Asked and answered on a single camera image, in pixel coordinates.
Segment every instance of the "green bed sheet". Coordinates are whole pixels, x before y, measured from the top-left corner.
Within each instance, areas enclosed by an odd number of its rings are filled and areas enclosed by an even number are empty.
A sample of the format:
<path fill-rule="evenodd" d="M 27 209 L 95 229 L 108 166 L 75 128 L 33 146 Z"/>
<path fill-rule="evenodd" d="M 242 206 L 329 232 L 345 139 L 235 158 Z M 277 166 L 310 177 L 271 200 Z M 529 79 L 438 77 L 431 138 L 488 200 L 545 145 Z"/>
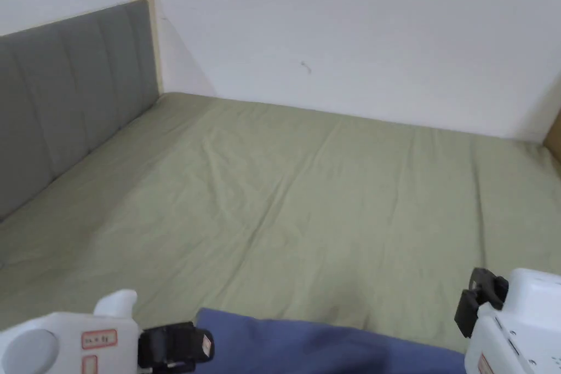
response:
<path fill-rule="evenodd" d="M 0 328 L 139 294 L 463 350 L 474 266 L 561 273 L 561 179 L 539 145 L 166 94 L 0 225 Z"/>

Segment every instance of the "bed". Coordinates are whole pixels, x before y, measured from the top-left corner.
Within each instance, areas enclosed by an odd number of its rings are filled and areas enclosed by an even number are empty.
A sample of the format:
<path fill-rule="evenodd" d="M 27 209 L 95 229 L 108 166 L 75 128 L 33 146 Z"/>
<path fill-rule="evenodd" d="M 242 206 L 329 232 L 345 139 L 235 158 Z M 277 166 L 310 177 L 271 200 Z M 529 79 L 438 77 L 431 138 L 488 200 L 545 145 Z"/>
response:
<path fill-rule="evenodd" d="M 143 327 L 210 307 L 462 351 L 474 266 L 561 273 L 554 135 L 164 94 L 153 0 L 0 47 L 0 329 L 127 287 Z"/>

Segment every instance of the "red label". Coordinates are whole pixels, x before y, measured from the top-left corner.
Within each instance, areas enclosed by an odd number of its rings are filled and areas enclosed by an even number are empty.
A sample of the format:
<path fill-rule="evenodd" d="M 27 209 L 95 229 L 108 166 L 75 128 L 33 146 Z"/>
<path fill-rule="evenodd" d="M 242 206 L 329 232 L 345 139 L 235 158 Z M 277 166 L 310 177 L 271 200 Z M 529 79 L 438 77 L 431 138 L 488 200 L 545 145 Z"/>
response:
<path fill-rule="evenodd" d="M 98 374 L 98 357 L 96 355 L 82 357 L 82 374 Z"/>
<path fill-rule="evenodd" d="M 94 330 L 82 333 L 82 349 L 117 346 L 117 330 Z"/>
<path fill-rule="evenodd" d="M 477 368 L 479 369 L 479 372 L 481 374 L 495 374 L 493 373 L 493 370 L 491 369 L 489 362 L 487 362 L 487 358 L 485 357 L 484 354 L 482 354 L 482 356 L 479 357 Z"/>

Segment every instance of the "gray upholstered headboard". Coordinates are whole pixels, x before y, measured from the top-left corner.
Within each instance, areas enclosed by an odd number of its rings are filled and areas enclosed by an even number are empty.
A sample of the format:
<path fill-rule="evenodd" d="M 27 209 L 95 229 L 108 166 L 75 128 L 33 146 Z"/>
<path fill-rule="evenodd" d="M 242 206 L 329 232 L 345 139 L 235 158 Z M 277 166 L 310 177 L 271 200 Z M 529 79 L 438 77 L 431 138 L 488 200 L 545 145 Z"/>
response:
<path fill-rule="evenodd" d="M 0 37 L 0 219 L 157 100 L 149 6 Z"/>

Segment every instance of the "white wall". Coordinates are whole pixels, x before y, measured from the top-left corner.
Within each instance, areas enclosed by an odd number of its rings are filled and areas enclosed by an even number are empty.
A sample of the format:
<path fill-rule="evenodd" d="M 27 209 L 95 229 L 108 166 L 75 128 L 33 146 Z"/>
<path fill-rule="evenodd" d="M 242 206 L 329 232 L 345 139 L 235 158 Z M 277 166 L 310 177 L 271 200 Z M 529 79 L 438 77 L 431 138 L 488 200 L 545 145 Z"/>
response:
<path fill-rule="evenodd" d="M 0 0 L 0 32 L 118 1 Z M 561 0 L 158 1 L 167 90 L 531 140 L 561 107 Z"/>

